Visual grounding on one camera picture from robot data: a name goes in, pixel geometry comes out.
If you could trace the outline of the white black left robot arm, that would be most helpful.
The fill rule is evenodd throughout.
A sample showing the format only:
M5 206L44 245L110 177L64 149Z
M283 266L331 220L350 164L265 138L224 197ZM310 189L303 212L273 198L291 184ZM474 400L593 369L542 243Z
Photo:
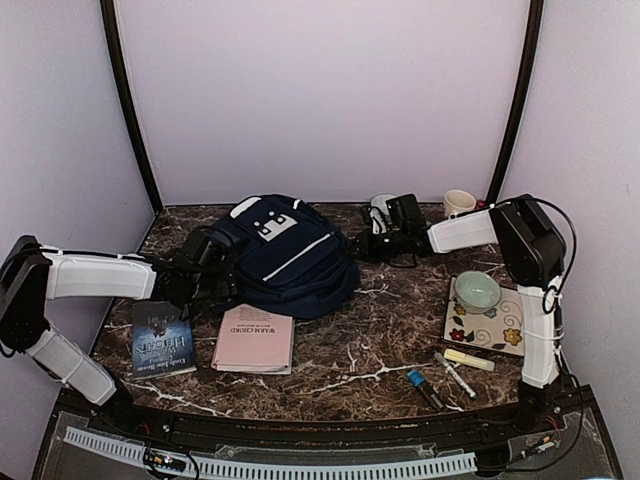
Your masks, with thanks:
M195 302L226 301L236 291L231 263L212 245L172 259L67 250L20 237L1 266L1 353L24 354L63 385L102 408L120 436L141 427L127 389L65 337L46 316L50 303L72 300L167 302L184 311Z

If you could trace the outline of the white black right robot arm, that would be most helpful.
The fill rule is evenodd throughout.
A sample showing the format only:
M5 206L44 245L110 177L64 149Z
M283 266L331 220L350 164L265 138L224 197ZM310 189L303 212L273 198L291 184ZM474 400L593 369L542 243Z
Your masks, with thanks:
M562 319L560 295L571 270L564 265L566 242L544 212L548 206L530 194L500 201L452 219L428 225L412 200L409 216L382 233L372 226L351 241L358 259L388 263L399 255L428 257L496 244L506 271L517 286L523 307L524 363L520 394L547 391L561 376Z

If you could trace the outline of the navy blue student backpack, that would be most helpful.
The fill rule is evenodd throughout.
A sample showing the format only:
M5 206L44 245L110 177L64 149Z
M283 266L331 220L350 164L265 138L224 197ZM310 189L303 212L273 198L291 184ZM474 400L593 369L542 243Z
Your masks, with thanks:
M340 308L360 286L360 271L340 228L303 200L250 196L209 226L192 230L182 257L227 291L218 306L240 305L299 319Z

